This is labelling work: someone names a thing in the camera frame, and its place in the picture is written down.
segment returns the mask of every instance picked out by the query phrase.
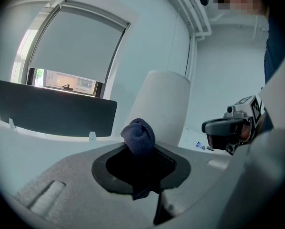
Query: white bracket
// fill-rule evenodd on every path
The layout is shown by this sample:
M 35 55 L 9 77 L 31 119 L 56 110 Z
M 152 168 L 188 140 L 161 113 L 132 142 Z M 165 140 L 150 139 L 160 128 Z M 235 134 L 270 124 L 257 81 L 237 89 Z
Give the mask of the white bracket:
M 49 5 L 52 7 L 55 2 L 56 2 L 56 0 L 50 0 Z
M 225 170 L 228 167 L 228 164 L 229 162 L 224 162 L 221 160 L 214 160 L 214 159 L 208 162 L 209 166 L 222 169 L 222 170 Z
M 9 118 L 9 126 L 11 129 L 15 129 L 15 125 L 14 125 L 14 122 L 11 118 Z
M 255 17 L 254 33 L 253 33 L 253 40 L 255 39 L 255 36 L 256 36 L 257 27 L 258 27 L 258 16 L 256 15 L 256 17 Z
M 90 132 L 89 134 L 89 142 L 95 142 L 96 141 L 96 133 L 95 132 Z

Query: white ceiling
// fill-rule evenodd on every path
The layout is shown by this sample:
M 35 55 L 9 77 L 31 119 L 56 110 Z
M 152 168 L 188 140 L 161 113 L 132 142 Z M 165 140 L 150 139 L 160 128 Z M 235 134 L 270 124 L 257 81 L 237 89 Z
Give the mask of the white ceiling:
M 180 13 L 180 16 L 183 18 L 185 22 L 187 22 L 187 17 L 185 16 L 182 6 L 180 5 L 178 0 L 168 0 L 171 5 Z M 199 9 L 192 5 L 195 8 L 197 14 L 201 18 L 201 12 Z M 240 25 L 240 26 L 252 26 L 256 25 L 256 16 L 244 14 L 244 12 L 240 10 L 230 10 L 225 5 L 220 5 L 220 9 L 218 8 L 217 3 L 213 3 L 213 0 L 209 0 L 207 6 L 204 7 L 207 17 L 209 18 L 210 25 Z M 194 27 L 196 27 L 195 21 L 190 21 Z M 205 22 L 201 19 L 202 26 L 205 26 Z M 257 27 L 259 30 L 268 31 L 268 22 L 267 19 L 258 16 L 257 18 Z
M 248 15 L 241 10 L 230 10 L 227 6 L 218 7 L 217 3 L 210 0 L 208 5 L 205 6 L 206 14 L 209 18 L 210 24 L 235 24 L 243 26 L 255 26 L 256 16 Z M 268 31 L 268 22 L 264 16 L 258 16 L 257 26 Z

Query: white wall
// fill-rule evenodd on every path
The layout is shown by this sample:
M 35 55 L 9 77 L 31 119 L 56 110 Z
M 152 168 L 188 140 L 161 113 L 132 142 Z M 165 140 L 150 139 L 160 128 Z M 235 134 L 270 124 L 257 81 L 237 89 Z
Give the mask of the white wall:
M 226 151 L 215 149 L 214 151 L 208 150 L 208 149 L 201 149 L 196 147 L 197 143 L 201 143 L 203 146 L 208 146 L 208 140 L 207 136 L 204 133 L 200 133 L 198 131 L 194 131 L 188 127 L 184 127 L 184 130 L 182 132 L 182 137 L 179 143 L 179 147 L 199 151 L 199 152 L 205 152 L 205 153 L 211 153 L 211 154 L 219 154 L 219 155 L 227 155 L 230 154 Z
M 29 1 L 36 0 L 14 0 L 12 3 Z M 131 23 L 117 52 L 105 93 L 106 98 L 118 103 L 113 135 L 119 135 L 149 71 L 168 69 L 182 73 L 185 70 L 189 32 L 167 0 L 75 1 L 100 7 Z
M 253 41 L 252 27 L 213 26 L 198 42 L 186 126 L 201 133 L 204 121 L 221 118 L 228 105 L 258 94 L 265 84 L 267 32 Z

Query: black opening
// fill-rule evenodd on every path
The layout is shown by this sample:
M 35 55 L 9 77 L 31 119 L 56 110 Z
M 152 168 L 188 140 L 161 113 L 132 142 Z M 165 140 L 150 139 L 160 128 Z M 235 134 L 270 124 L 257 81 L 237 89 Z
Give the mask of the black opening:
M 187 159 L 155 144 L 153 154 L 145 160 L 133 158 L 123 145 L 98 157 L 92 175 L 108 192 L 145 198 L 150 191 L 161 193 L 180 186 L 191 171 Z
M 150 158 L 135 160 L 125 148 L 108 159 L 106 168 L 114 177 L 133 186 L 134 194 L 146 189 L 160 193 L 159 181 L 175 170 L 176 161 L 156 148 Z
M 28 70 L 28 75 L 27 75 L 27 85 L 31 85 L 34 83 L 36 74 L 35 74 L 35 69 L 34 68 L 29 68 Z

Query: window frame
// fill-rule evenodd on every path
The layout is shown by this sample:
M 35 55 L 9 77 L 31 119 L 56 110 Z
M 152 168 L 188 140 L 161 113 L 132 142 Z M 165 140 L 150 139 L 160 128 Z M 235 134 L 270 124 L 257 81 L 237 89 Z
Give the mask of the window frame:
M 122 35 L 116 45 L 116 48 L 115 48 L 115 52 L 114 54 L 112 55 L 112 58 L 111 58 L 111 62 L 110 62 L 110 65 L 108 67 L 108 71 L 107 71 L 107 74 L 106 74 L 106 78 L 105 78 L 105 83 L 101 83 L 101 82 L 97 82 L 96 81 L 96 85 L 95 85 L 95 88 L 94 88 L 94 95 L 91 95 L 91 94 L 85 94 L 85 93 L 81 93 L 81 92 L 77 92 L 77 91 L 70 91 L 70 90 L 66 90 L 66 89 L 62 89 L 64 91 L 67 91 L 67 92 L 73 92 L 73 93 L 79 93 L 79 94 L 84 94 L 84 95 L 89 95 L 89 96 L 95 96 L 95 97 L 98 97 L 98 98 L 103 98 L 103 94 L 104 94 L 104 89 L 105 89 L 105 86 L 106 86 L 106 81 L 108 79 L 108 76 L 109 76 L 109 73 L 110 73 L 110 70 L 111 70 L 111 67 L 112 67 L 112 62 L 114 61 L 114 58 L 116 56 L 116 53 L 117 53 L 117 50 L 119 48 L 119 45 L 120 45 L 120 42 L 122 41 L 122 38 L 125 34 L 125 32 L 128 30 L 129 26 L 131 25 L 131 23 L 129 23 L 128 21 L 125 21 L 123 19 L 121 19 L 120 17 L 106 11 L 106 10 L 103 10 L 103 9 L 100 9 L 98 7 L 95 7 L 95 6 L 92 6 L 92 5 L 89 5 L 89 4 L 84 4 L 84 3 L 81 3 L 81 2 L 77 2 L 77 1 L 73 1 L 73 0 L 64 0 L 61 4 L 57 5 L 55 8 L 53 8 L 51 10 L 51 12 L 49 13 L 49 15 L 47 16 L 47 18 L 45 19 L 45 21 L 42 23 L 41 27 L 39 28 L 32 44 L 31 44 L 31 47 L 28 51 L 28 54 L 27 54 L 27 60 L 25 61 L 25 64 L 24 64 L 24 68 L 23 68 L 23 76 L 22 76 L 22 84 L 28 84 L 28 85 L 34 85 L 34 82 L 35 82 L 35 78 L 36 78 L 36 72 L 37 72 L 37 69 L 35 68 L 31 68 L 30 67 L 30 64 L 31 64 L 31 61 L 32 61 L 32 58 L 33 58 L 33 55 L 34 55 L 34 52 L 38 46 L 38 43 L 42 37 L 42 35 L 44 34 L 46 28 L 48 27 L 48 25 L 50 24 L 50 22 L 53 20 L 53 18 L 57 15 L 57 13 L 60 11 L 60 9 L 62 7 L 72 7 L 72 8 L 76 8 L 76 9 L 79 9 L 79 10 L 84 10 L 84 11 L 88 11 L 88 12 L 91 12 L 91 13 L 95 13 L 97 15 L 100 15 L 100 16 L 103 16 L 104 18 L 107 18 L 121 26 L 124 27 L 124 31 L 122 32 Z M 61 90 L 60 88 L 54 88 L 54 87 L 49 87 L 49 86 L 46 86 L 47 88 L 52 88 L 52 89 L 58 89 L 58 90 Z

